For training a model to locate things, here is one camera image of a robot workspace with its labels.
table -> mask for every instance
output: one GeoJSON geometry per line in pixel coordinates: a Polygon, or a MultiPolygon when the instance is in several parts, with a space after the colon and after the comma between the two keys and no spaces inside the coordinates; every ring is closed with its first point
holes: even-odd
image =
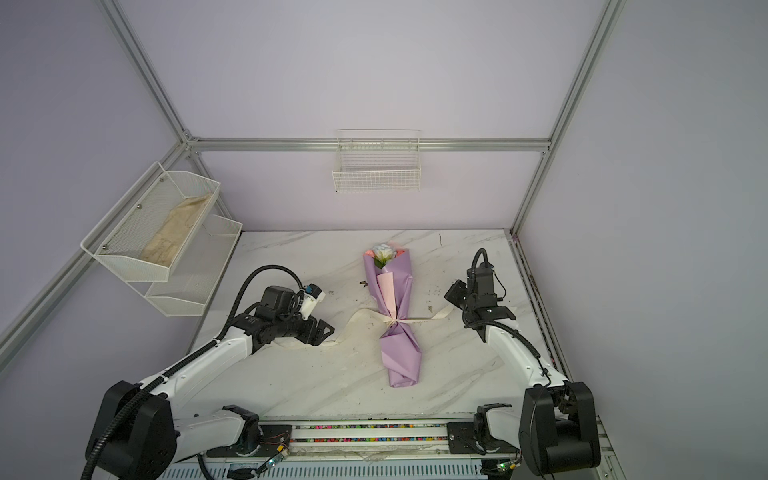
{"type": "MultiPolygon", "coordinates": [[[[503,230],[243,233],[195,339],[195,348],[218,334],[242,282],[268,263],[287,266],[305,285],[315,283],[326,292],[325,301],[313,315],[336,328],[330,337],[334,339],[358,309],[376,309],[376,301],[361,284],[366,279],[362,253],[386,242],[411,251],[411,318],[431,317],[446,306],[445,292],[456,279],[466,281],[472,257],[478,248],[485,248],[507,289],[502,304],[518,317],[520,331],[547,355],[503,230]]],[[[269,285],[296,288],[283,272],[263,272],[250,284],[240,311],[258,301],[269,285]]],[[[498,283],[496,289],[497,294],[502,292],[498,283]]],[[[389,386],[379,348],[386,325],[355,322],[350,325],[350,336],[336,346],[265,346],[201,390],[180,417],[204,415],[236,404],[262,420],[446,419],[468,418],[487,403],[521,405],[523,390],[508,381],[504,363],[478,334],[464,328],[460,311],[412,328],[423,352],[416,386],[389,386]]]]}

gray marble vein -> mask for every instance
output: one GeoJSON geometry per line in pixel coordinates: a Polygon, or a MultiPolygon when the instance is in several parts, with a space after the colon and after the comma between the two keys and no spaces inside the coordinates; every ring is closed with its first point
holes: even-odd
{"type": "MultiPolygon", "coordinates": [[[[241,283],[268,263],[287,266],[304,283],[323,288],[327,297],[314,314],[336,328],[331,337],[336,338],[358,309],[376,309],[360,283],[366,279],[362,253],[387,241],[411,250],[411,318],[429,318],[444,307],[445,291],[454,280],[465,279],[475,251],[484,247],[507,288],[503,304],[518,317],[522,333],[546,351],[503,230],[244,233],[196,344],[218,333],[241,283]]],[[[283,272],[264,272],[251,283],[240,308],[259,300],[269,285],[294,286],[283,272]]],[[[261,349],[214,380],[182,413],[204,414],[234,403],[279,420],[467,417],[479,405],[522,397],[510,385],[501,359],[477,333],[464,328],[458,310],[412,328],[423,351],[416,386],[389,387],[379,348],[386,325],[362,322],[350,324],[349,337],[336,346],[261,349]]]]}

